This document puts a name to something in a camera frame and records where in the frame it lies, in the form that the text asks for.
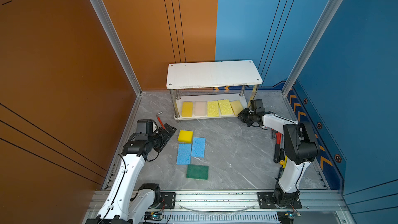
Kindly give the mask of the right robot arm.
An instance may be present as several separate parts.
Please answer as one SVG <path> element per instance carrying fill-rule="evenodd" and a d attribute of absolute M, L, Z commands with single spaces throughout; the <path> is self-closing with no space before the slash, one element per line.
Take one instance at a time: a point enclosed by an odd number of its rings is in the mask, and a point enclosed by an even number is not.
<path fill-rule="evenodd" d="M 281 208 L 297 206 L 302 177 L 321 153 L 312 125 L 267 112 L 262 100 L 250 101 L 250 106 L 238 114 L 238 119 L 249 127 L 257 123 L 262 129 L 272 130 L 277 139 L 274 162 L 280 162 L 280 156 L 284 154 L 286 163 L 284 171 L 277 179 L 270 202 Z"/>

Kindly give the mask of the pale pink sponge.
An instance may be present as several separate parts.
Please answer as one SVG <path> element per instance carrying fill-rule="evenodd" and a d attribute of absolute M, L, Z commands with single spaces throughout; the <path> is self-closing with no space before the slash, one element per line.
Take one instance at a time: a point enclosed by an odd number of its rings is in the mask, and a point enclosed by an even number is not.
<path fill-rule="evenodd" d="M 207 115 L 207 102 L 196 101 L 194 106 L 194 114 L 196 117 L 205 117 Z"/>

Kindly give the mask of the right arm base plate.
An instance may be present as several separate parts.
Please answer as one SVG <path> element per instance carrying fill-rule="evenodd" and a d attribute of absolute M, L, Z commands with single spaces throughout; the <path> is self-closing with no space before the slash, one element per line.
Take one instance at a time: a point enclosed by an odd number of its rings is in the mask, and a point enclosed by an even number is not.
<path fill-rule="evenodd" d="M 258 192 L 259 206 L 261 209 L 294 208 L 301 209 L 302 204 L 298 192 L 287 194 L 282 192 Z"/>

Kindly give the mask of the cream yellow sponge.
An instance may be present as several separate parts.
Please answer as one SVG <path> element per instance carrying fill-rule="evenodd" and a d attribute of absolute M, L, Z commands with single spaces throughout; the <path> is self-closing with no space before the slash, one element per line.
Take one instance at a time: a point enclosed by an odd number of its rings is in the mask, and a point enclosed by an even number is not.
<path fill-rule="evenodd" d="M 244 110 L 241 102 L 239 100 L 230 102 L 231 108 L 235 116 L 238 116 L 241 111 Z"/>

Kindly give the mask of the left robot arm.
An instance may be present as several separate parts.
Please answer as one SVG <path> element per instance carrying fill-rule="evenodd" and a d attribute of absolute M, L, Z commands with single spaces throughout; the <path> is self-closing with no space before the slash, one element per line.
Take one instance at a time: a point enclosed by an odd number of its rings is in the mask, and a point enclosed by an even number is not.
<path fill-rule="evenodd" d="M 158 126 L 151 119 L 137 122 L 136 132 L 119 154 L 121 163 L 109 195 L 97 216 L 86 220 L 87 224 L 137 224 L 148 209 L 166 206 L 159 184 L 142 184 L 135 196 L 133 191 L 144 164 L 154 161 L 148 159 L 149 153 L 154 150 L 160 154 L 176 131 L 167 123 Z"/>

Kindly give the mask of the long yellow foam sponge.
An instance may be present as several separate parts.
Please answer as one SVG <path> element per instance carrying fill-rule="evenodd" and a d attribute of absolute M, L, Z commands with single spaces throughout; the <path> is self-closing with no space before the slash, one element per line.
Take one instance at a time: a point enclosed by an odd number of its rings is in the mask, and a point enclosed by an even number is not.
<path fill-rule="evenodd" d="M 193 116 L 193 102 L 183 102 L 181 116 L 191 118 Z"/>

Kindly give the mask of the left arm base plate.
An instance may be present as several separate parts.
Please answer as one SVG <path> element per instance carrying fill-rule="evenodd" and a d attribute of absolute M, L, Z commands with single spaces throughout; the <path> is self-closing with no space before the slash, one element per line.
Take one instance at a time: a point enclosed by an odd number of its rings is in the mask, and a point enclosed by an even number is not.
<path fill-rule="evenodd" d="M 154 203 L 149 207 L 150 209 L 174 209 L 176 203 L 176 192 L 161 191 L 155 193 Z"/>

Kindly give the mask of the yellow porous sponge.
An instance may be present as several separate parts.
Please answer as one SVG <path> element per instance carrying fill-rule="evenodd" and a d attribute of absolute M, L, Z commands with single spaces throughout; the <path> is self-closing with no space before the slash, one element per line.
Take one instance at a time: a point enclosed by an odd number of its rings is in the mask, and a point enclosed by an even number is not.
<path fill-rule="evenodd" d="M 218 101 L 208 101 L 207 102 L 207 116 L 208 117 L 219 117 Z"/>
<path fill-rule="evenodd" d="M 234 115 L 229 99 L 218 100 L 218 104 L 222 116 Z"/>

